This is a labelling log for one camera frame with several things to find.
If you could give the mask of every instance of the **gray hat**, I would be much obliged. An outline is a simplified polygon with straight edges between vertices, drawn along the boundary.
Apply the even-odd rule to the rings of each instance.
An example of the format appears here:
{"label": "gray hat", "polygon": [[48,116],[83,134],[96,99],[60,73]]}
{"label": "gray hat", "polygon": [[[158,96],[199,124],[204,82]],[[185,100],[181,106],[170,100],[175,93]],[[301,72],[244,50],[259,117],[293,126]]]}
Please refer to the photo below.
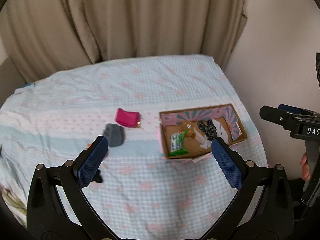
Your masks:
{"label": "gray hat", "polygon": [[124,142],[124,127],[108,123],[102,135],[107,138],[109,147],[120,146]]}

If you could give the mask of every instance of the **magenta wallet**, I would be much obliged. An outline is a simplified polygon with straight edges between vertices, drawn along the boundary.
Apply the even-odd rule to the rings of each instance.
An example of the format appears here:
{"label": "magenta wallet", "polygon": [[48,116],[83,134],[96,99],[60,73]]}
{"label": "magenta wallet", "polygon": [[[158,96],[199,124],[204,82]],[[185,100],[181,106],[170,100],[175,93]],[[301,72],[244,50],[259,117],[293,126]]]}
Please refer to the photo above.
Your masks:
{"label": "magenta wallet", "polygon": [[115,121],[128,128],[140,128],[140,114],[138,112],[128,112],[118,108]]}

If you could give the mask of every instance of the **light blue bedsheet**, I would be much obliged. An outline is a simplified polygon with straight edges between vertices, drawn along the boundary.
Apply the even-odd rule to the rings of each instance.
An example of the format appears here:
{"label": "light blue bedsheet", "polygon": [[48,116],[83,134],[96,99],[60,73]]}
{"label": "light blue bedsheet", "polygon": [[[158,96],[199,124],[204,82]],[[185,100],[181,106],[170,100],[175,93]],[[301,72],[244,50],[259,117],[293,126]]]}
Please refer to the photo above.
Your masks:
{"label": "light blue bedsheet", "polygon": [[[26,204],[38,163],[60,166],[115,123],[118,107],[138,111],[142,129],[127,129],[100,166],[102,184],[83,191],[120,238],[197,239],[236,193],[213,157],[166,160],[158,142],[159,111],[232,103],[248,139],[232,148],[266,166],[259,134],[212,57],[116,60],[53,74],[17,89],[0,110],[0,183]],[[259,195],[246,214],[250,217]],[[61,196],[63,203],[66,197]],[[66,205],[69,217],[75,215]]]}

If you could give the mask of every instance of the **white wall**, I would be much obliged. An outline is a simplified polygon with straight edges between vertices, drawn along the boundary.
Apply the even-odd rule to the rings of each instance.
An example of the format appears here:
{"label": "white wall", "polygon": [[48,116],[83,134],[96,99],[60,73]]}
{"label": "white wall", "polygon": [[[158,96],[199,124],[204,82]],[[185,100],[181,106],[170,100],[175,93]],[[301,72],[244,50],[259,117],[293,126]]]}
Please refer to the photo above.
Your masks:
{"label": "white wall", "polygon": [[320,10],[313,0],[247,0],[247,25],[228,63],[226,76],[260,133],[268,163],[300,177],[302,140],[261,120],[263,105],[287,104],[320,112],[316,52]]}
{"label": "white wall", "polygon": [[4,62],[4,60],[7,58],[8,54],[5,51],[1,36],[0,36],[0,65],[2,64],[2,62]]}

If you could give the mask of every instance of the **curtain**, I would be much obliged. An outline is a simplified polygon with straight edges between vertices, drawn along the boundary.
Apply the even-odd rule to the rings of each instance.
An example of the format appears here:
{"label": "curtain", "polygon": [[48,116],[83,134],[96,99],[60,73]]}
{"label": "curtain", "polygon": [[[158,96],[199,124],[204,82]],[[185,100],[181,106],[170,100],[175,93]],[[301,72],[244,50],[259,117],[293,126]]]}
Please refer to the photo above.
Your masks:
{"label": "curtain", "polygon": [[213,56],[222,69],[245,23],[244,0],[8,0],[4,46],[32,82],[127,57]]}

